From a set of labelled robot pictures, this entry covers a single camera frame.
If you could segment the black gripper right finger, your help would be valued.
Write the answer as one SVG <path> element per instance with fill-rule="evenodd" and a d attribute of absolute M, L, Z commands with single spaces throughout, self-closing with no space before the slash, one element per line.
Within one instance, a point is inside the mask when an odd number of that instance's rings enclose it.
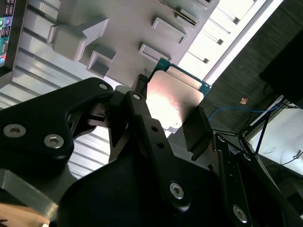
<path fill-rule="evenodd" d="M 225 216 L 235 227 L 294 227 L 296 211 L 258 159 L 233 153 L 229 142 L 215 133 L 202 106 L 191 107 L 182 125 L 192 161 L 220 180 Z"/>

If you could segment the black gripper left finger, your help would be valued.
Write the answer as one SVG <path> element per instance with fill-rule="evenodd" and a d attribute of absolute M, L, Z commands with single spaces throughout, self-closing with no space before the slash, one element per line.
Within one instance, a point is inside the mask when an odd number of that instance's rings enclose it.
<path fill-rule="evenodd" d="M 56 222 L 59 203 L 75 183 L 66 185 L 74 140 L 96 126 L 109 129 L 115 160 L 140 156 L 150 164 L 164 203 L 179 213 L 189 209 L 177 158 L 144 97 L 113 90 L 98 78 L 1 111 L 0 188 Z"/>

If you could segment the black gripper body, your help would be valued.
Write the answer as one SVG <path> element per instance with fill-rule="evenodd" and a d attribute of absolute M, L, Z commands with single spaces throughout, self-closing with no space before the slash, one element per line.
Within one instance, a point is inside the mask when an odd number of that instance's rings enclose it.
<path fill-rule="evenodd" d="M 225 227 L 220 183 L 210 171 L 176 159 L 191 197 L 179 213 L 164 203 L 150 164 L 138 155 L 117 159 L 76 181 L 62 197 L 59 227 Z"/>

